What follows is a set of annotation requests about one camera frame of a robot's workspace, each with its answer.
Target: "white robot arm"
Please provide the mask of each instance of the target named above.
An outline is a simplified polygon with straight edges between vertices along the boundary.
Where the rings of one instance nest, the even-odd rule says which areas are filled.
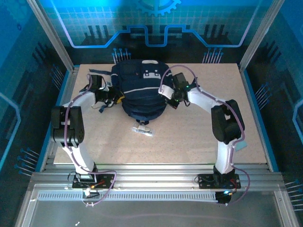
[[[89,110],[96,102],[103,102],[106,107],[110,107],[116,100],[116,93],[111,87],[110,77],[104,79],[100,75],[90,75],[91,87],[86,91],[86,87],[80,91],[79,97],[62,106],[52,108],[51,130],[52,140],[62,147],[69,155],[75,165],[77,178],[79,182],[96,183],[96,175],[90,174],[96,172],[97,168],[94,161],[89,156],[84,140],[84,124],[82,113]],[[65,145],[64,133],[65,123],[67,122],[67,137]]]
[[[232,166],[232,155],[235,143],[241,140],[245,128],[237,102],[214,97],[199,85],[197,86],[195,81],[190,85],[183,73],[173,77],[173,84],[173,89],[166,85],[159,88],[159,94],[164,95],[167,103],[173,108],[176,109],[179,103],[184,101],[186,106],[193,103],[211,114],[213,134],[218,140],[217,160],[212,177],[216,186],[226,185],[231,180],[236,181],[237,175]]]

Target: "white stripe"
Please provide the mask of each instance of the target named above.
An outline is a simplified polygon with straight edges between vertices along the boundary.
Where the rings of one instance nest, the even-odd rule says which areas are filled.
[[[143,91],[143,90],[149,90],[149,89],[159,89],[159,87],[145,87],[145,88],[139,88],[139,89],[134,89],[130,91],[125,91],[124,94],[133,92],[133,91]]]

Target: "beige tabletop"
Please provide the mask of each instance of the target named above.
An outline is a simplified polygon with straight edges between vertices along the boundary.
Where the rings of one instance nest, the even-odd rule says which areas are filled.
[[[238,102],[244,123],[247,147],[235,152],[235,163],[266,163],[264,149],[252,116],[250,105],[236,64],[185,64],[198,76],[199,85],[207,92],[225,100]],[[88,82],[89,69],[111,70],[112,64],[80,65],[72,97]],[[182,68],[188,81],[192,75]],[[122,109],[121,104],[105,109],[90,109],[83,114],[88,152],[97,164],[122,163],[215,163],[217,140],[212,133],[211,116],[196,105],[180,104],[175,110],[167,106],[164,113],[150,121],[154,137],[131,130],[135,120]],[[59,148],[55,163],[71,163]]]

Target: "backpack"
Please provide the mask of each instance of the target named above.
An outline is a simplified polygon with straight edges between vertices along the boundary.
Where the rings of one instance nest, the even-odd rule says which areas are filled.
[[[165,110],[165,97],[158,93],[161,78],[168,65],[155,60],[126,60],[112,67],[112,85],[122,93],[124,111],[137,122],[148,124]],[[163,84],[173,88],[169,71]]]

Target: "enclosure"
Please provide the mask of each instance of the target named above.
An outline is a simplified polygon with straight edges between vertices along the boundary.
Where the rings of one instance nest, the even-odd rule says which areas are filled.
[[[300,226],[301,1],[0,5],[3,226],[87,226],[100,220],[112,226]],[[153,137],[132,132],[134,119],[121,104],[100,113],[102,104],[96,103],[84,113],[88,153],[99,170],[116,170],[117,180],[102,205],[82,204],[82,191],[67,181],[74,165],[51,140],[51,109],[77,96],[88,84],[89,69],[111,71],[128,59],[185,65],[205,91],[238,102],[246,139],[233,161],[251,179],[239,173],[243,187],[234,199],[250,189],[237,206],[197,202],[201,190],[194,178],[212,171],[218,145],[210,114],[184,104],[167,106],[148,124]],[[193,80],[188,70],[171,71]]]

